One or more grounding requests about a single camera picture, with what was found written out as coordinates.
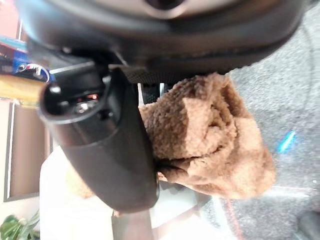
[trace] blue object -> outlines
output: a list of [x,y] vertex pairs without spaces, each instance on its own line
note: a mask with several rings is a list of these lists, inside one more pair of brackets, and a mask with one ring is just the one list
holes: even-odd
[[288,132],[288,134],[285,136],[285,138],[282,140],[282,142],[279,144],[277,148],[277,152],[282,154],[284,153],[289,146],[292,144],[292,142],[295,140],[296,132],[294,130]]

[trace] brown towel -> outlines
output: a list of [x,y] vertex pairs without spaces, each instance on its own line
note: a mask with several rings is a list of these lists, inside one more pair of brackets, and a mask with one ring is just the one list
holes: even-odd
[[160,180],[229,199],[257,196],[275,182],[272,156],[229,77],[183,80],[139,109]]

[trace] green plant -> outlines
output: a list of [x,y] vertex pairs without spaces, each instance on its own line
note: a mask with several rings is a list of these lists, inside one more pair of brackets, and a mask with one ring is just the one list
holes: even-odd
[[30,221],[7,216],[0,226],[1,240],[39,240],[40,232],[34,230],[39,220],[39,210]]

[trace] black plastic housing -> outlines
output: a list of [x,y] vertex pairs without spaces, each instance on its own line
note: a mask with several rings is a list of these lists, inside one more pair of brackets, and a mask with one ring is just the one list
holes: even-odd
[[[92,74],[92,81],[97,77]],[[42,91],[39,113],[95,194],[121,213],[138,212],[158,199],[152,146],[138,110],[137,90],[118,68],[110,79],[99,103],[84,113],[57,109],[70,95],[65,95],[64,86],[61,94],[52,93],[49,84]]]

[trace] white wall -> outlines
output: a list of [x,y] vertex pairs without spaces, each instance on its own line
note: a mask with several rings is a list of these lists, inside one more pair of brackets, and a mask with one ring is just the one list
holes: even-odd
[[11,214],[30,219],[39,209],[39,197],[4,202],[9,106],[8,102],[0,100],[0,224]]

